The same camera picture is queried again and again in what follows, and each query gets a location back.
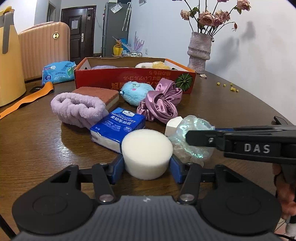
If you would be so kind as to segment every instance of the blue gripper pad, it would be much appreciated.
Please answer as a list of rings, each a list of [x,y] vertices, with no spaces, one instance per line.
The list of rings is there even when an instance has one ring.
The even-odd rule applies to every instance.
[[[116,159],[112,162],[113,174],[110,176],[109,183],[115,185],[115,183],[120,179],[121,174],[124,169],[124,159],[122,155],[118,155]]]
[[[182,165],[182,162],[175,155],[173,155],[170,159],[169,168],[177,184],[182,184],[184,182],[180,165]]]

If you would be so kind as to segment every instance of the screw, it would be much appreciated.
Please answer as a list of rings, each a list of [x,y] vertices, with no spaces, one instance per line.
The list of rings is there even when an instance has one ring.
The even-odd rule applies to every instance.
[[[104,194],[99,197],[101,202],[111,202],[113,201],[114,197],[110,194]]]
[[[192,194],[189,194],[189,193],[187,193],[187,194],[182,194],[182,195],[180,196],[180,199],[181,199],[182,201],[184,201],[184,202],[190,202],[190,201],[193,201],[193,200],[194,200],[194,196],[193,196]]]

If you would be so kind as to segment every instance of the human hand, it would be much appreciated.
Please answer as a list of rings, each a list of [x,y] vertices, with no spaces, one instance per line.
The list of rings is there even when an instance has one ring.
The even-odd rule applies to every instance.
[[[282,208],[281,217],[286,220],[289,216],[296,215],[295,185],[286,182],[284,174],[281,172],[281,165],[272,164],[272,170],[274,175],[278,175],[275,179],[276,191]]]

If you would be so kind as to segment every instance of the blue tissue package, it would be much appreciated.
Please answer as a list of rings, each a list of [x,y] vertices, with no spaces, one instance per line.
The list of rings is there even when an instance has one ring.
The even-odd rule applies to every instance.
[[[49,81],[57,84],[73,80],[75,66],[75,63],[70,61],[56,62],[45,66],[42,71],[42,85]]]
[[[117,108],[91,127],[91,139],[117,153],[121,153],[121,143],[131,131],[145,127],[145,116]]]

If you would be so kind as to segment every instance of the orange strap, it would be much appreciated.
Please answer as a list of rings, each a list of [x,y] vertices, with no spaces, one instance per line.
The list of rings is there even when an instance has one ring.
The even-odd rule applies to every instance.
[[[40,97],[47,95],[53,89],[54,89],[54,86],[53,86],[52,82],[46,82],[46,84],[44,85],[44,87],[41,90],[22,98],[21,100],[16,102],[13,106],[11,106],[11,107],[7,108],[5,111],[1,112],[0,113],[0,120],[3,117],[10,114],[11,112],[14,112],[15,110],[17,110],[21,106],[21,104],[31,103],[31,102],[39,99]]]

